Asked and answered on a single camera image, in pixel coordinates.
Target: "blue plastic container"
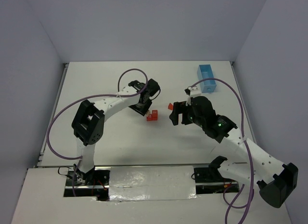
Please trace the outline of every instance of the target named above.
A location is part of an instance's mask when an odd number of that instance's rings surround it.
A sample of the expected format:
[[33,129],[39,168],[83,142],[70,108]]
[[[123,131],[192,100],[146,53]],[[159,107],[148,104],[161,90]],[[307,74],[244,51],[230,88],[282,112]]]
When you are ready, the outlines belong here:
[[[210,64],[207,65],[199,65],[197,75],[199,80],[206,79],[206,78],[214,78],[213,71]],[[202,93],[210,93],[214,92],[216,88],[215,80],[206,80],[200,83],[200,89]]]

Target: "purple cable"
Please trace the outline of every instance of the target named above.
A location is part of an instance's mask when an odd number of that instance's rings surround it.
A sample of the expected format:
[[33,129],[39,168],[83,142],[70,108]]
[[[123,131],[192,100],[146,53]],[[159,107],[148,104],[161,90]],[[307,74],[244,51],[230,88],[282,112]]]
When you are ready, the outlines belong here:
[[[207,80],[216,80],[216,81],[219,81],[221,83],[223,83],[224,85],[226,85],[228,88],[231,89],[231,91],[235,94],[239,104],[240,104],[240,108],[241,108],[241,132],[242,132],[242,137],[244,137],[244,108],[243,108],[243,105],[242,105],[242,102],[241,102],[241,99],[239,97],[239,95],[236,93],[236,91],[233,89],[233,87],[231,87],[228,83],[226,83],[225,81],[221,80],[221,79],[217,79],[217,78],[207,78],[207,79],[202,79],[198,82],[196,82],[195,84],[193,84],[191,87],[194,87],[196,86],[197,84],[201,83],[201,82],[204,82],[204,81],[207,81]],[[251,156],[251,152],[250,152],[250,149],[249,149],[249,146],[247,144],[247,141],[244,141],[244,144],[246,146],[246,149],[247,149],[247,153],[248,153],[248,158],[249,158],[249,164],[250,164],[250,188],[249,188],[249,196],[248,196],[248,201],[247,201],[247,205],[246,205],[246,208],[245,208],[245,211],[244,211],[244,214],[242,216],[242,218],[240,219],[239,223],[238,224],[242,224],[248,214],[248,211],[249,211],[249,208],[250,208],[250,204],[251,204],[251,201],[252,201],[252,198],[253,198],[253,194],[254,194],[254,166],[253,166],[253,160],[252,160],[252,156]],[[229,214],[229,211],[232,207],[232,205],[234,204],[234,202],[237,200],[238,196],[241,194],[241,192],[243,191],[244,189],[244,185],[242,186],[242,188],[240,189],[240,191],[238,192],[238,194],[234,197],[234,199],[232,200],[232,202],[230,203],[229,207],[227,208],[227,212],[226,212],[226,215],[225,215],[225,224],[228,223],[228,214]]]
[[[145,74],[145,72],[142,71],[142,70],[140,70],[140,69],[137,69],[137,68],[132,68],[132,69],[129,69],[129,70],[123,72],[123,74],[120,76],[120,78],[119,78],[119,80],[118,80],[118,83],[117,83],[118,91],[120,91],[119,87],[120,87],[120,81],[121,81],[122,77],[123,77],[126,73],[128,73],[128,72],[130,72],[130,71],[139,71],[139,72],[141,72],[141,73],[145,76],[145,85],[144,85],[144,87],[143,87],[139,92],[137,92],[137,93],[135,93],[135,94],[132,94],[132,95],[121,95],[121,97],[133,97],[133,96],[139,95],[139,94],[141,94],[141,93],[146,89],[146,87],[147,87],[147,85],[148,85],[148,77],[147,77],[147,75]],[[46,132],[46,142],[47,142],[47,145],[48,145],[50,151],[51,151],[53,154],[55,154],[57,157],[60,157],[60,158],[62,158],[62,159],[65,159],[65,160],[77,160],[77,159],[80,159],[80,161],[79,161],[78,164],[77,164],[77,167],[76,167],[75,170],[74,170],[74,174],[73,174],[72,189],[73,189],[73,194],[74,194],[74,196],[76,196],[75,190],[74,190],[74,179],[75,179],[76,171],[77,171],[79,165],[81,164],[82,156],[75,157],[75,158],[71,158],[71,157],[65,157],[65,156],[63,156],[63,155],[57,153],[57,152],[53,149],[53,147],[51,146],[51,144],[50,144],[50,131],[51,131],[51,128],[52,128],[53,124],[54,124],[55,121],[58,119],[58,117],[59,117],[62,113],[64,113],[67,109],[69,109],[71,106],[73,106],[73,105],[75,105],[75,104],[77,104],[77,103],[79,103],[79,102],[81,102],[81,101],[90,99],[90,98],[105,97],[105,96],[117,97],[116,94],[98,94],[98,95],[90,95],[90,96],[81,98],[81,99],[79,99],[79,100],[76,100],[75,102],[73,102],[73,103],[69,104],[68,106],[66,106],[65,108],[63,108],[63,109],[51,120],[50,125],[48,126],[48,129],[47,129],[47,132]]]
[[[226,199],[226,192],[228,191],[228,189],[230,189],[231,187],[235,187],[236,185],[235,184],[232,184],[232,185],[230,185],[230,186],[228,186],[224,191],[223,191],[223,194],[222,194],[222,197],[223,197],[223,199],[224,199],[224,201],[228,204],[228,205],[230,205],[230,203],[227,201],[227,199]],[[243,206],[231,206],[232,208],[235,208],[235,209],[243,209],[243,208],[245,208],[247,206],[247,204],[246,205],[243,205]]]

